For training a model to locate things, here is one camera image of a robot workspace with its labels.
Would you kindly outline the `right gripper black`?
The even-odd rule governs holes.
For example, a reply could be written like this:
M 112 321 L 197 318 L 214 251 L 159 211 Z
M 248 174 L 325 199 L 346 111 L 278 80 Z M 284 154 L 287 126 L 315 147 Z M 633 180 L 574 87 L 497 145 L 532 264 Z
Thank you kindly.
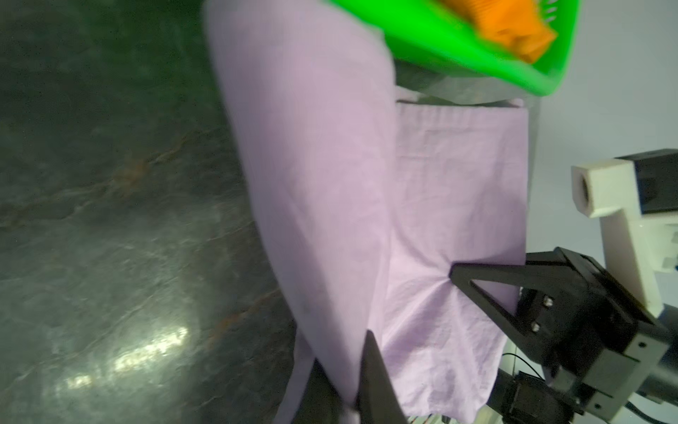
M 651 316 L 593 258 L 556 248 L 524 265 L 456 263 L 450 281 L 578 409 L 610 422 L 633 394 L 671 403 L 672 307 Z

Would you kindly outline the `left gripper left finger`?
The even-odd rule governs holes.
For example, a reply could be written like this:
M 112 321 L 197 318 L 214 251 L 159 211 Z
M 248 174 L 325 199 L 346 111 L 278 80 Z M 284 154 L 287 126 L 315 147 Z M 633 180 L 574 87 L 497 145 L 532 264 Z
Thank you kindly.
M 339 424 L 342 399 L 316 360 L 292 424 Z

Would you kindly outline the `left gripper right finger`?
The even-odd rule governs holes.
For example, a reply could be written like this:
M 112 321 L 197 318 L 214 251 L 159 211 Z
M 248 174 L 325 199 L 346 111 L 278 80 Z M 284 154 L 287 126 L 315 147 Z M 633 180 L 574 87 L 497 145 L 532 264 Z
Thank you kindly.
M 358 411 L 362 424 L 407 424 L 375 335 L 368 330 L 361 358 Z

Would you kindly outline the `purple pants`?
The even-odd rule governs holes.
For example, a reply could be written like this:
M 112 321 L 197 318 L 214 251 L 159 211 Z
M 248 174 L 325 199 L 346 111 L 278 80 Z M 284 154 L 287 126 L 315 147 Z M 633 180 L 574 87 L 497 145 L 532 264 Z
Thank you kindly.
M 211 63 L 275 278 L 297 326 L 275 422 L 314 362 L 361 423 L 365 334 L 407 420 L 471 423 L 506 336 L 448 274 L 525 259 L 529 113 L 399 88 L 374 28 L 326 1 L 208 1 Z

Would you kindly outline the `orange pants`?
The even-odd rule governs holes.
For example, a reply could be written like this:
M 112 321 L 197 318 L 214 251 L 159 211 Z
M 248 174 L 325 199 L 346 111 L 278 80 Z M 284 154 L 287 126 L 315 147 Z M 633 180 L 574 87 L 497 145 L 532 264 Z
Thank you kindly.
M 469 22 L 485 40 L 528 64 L 545 55 L 557 35 L 530 0 L 445 0 L 442 3 Z

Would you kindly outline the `green plastic basket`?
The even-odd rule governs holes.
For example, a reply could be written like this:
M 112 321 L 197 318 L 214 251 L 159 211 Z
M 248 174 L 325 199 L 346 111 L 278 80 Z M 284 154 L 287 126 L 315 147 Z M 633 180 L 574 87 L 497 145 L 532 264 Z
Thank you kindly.
M 448 76 L 492 77 L 537 96 L 552 95 L 568 70 L 577 32 L 579 1 L 537 1 L 557 37 L 530 65 L 484 40 L 437 1 L 335 1 L 385 36 L 396 60 Z

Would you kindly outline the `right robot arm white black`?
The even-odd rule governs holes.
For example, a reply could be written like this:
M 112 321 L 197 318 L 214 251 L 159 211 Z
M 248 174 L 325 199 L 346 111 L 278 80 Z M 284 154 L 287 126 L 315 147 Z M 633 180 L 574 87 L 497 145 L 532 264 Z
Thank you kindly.
M 676 403 L 676 308 L 652 316 L 593 258 L 556 248 L 523 265 L 457 263 L 450 279 L 544 371 L 498 374 L 488 405 L 505 422 L 609 423 L 633 394 Z

